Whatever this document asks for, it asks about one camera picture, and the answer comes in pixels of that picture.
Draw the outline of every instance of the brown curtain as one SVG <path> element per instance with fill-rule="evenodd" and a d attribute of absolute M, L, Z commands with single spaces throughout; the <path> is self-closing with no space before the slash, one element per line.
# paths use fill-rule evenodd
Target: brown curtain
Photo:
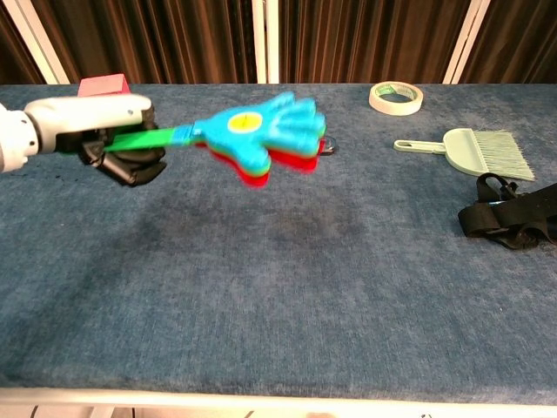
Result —
<path fill-rule="evenodd" d="M 250 0 L 32 0 L 70 81 L 255 83 Z"/>
<path fill-rule="evenodd" d="M 492 1 L 460 82 L 556 83 L 557 1 Z"/>
<path fill-rule="evenodd" d="M 41 83 L 43 76 L 0 2 L 0 84 Z"/>
<path fill-rule="evenodd" d="M 281 0 L 280 81 L 440 83 L 469 0 Z"/>

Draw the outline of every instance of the tape roll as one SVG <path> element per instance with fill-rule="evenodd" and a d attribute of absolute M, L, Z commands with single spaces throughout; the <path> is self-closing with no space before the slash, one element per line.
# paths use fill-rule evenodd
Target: tape roll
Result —
<path fill-rule="evenodd" d="M 410 98 L 409 102 L 396 103 L 383 99 L 386 94 L 399 94 Z M 376 111 L 392 116 L 412 115 L 421 107 L 424 93 L 415 85 L 399 81 L 385 81 L 372 87 L 369 92 L 369 104 Z"/>

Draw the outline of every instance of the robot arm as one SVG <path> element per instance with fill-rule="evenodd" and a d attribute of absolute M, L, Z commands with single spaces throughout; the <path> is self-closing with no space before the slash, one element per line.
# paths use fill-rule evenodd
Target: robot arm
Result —
<path fill-rule="evenodd" d="M 0 172 L 39 153 L 79 155 L 121 185 L 149 183 L 164 170 L 164 148 L 105 152 L 120 132 L 157 129 L 150 99 L 137 94 L 36 100 L 23 111 L 0 107 Z"/>

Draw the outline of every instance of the hand clapper toy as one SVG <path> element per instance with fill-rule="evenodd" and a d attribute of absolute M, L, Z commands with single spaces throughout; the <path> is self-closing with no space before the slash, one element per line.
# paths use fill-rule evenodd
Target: hand clapper toy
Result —
<path fill-rule="evenodd" d="M 272 161 L 313 171 L 325 143 L 325 129 L 325 116 L 317 112 L 313 99 L 296 100 L 287 92 L 262 104 L 221 111 L 193 125 L 120 134 L 106 151 L 203 146 L 231 164 L 246 184 L 262 186 L 269 179 Z"/>

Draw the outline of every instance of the strap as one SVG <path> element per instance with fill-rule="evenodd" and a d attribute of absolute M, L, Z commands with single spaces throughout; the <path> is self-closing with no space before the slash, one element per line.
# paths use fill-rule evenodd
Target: strap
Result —
<path fill-rule="evenodd" d="M 487 181 L 496 179 L 495 191 Z M 477 182 L 478 201 L 459 212 L 467 237 L 483 237 L 512 249 L 532 248 L 545 238 L 557 245 L 557 183 L 537 192 L 517 194 L 518 186 L 486 173 Z"/>

